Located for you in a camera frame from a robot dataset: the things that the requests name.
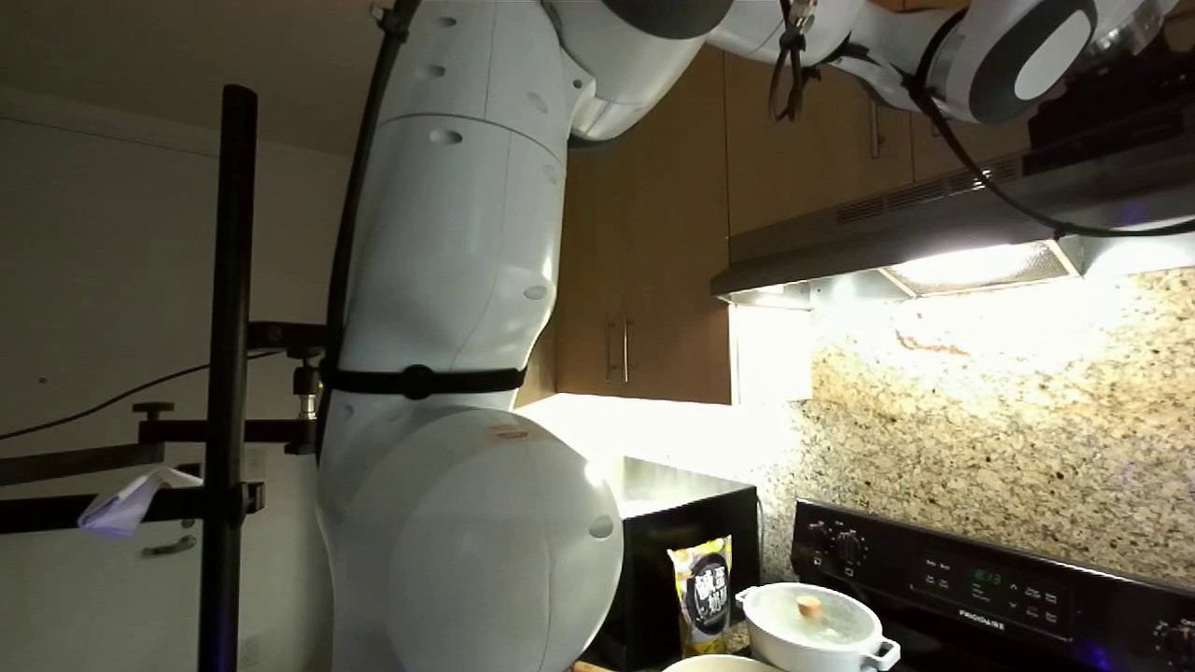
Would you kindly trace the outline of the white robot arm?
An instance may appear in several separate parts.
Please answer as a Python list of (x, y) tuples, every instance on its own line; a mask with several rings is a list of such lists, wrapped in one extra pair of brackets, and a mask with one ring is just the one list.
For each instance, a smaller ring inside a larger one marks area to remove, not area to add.
[(513, 412), (557, 307), (568, 146), (712, 46), (1010, 124), (1175, 0), (396, 0), (328, 291), (328, 672), (568, 672), (614, 607), (618, 498)]

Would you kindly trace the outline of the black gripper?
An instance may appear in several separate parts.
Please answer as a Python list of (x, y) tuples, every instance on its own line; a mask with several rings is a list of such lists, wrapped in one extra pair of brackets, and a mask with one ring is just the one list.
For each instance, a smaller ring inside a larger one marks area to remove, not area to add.
[(1071, 78), (1030, 114), (1030, 150), (1062, 158), (1116, 154), (1185, 136), (1195, 113), (1195, 51), (1123, 60)]

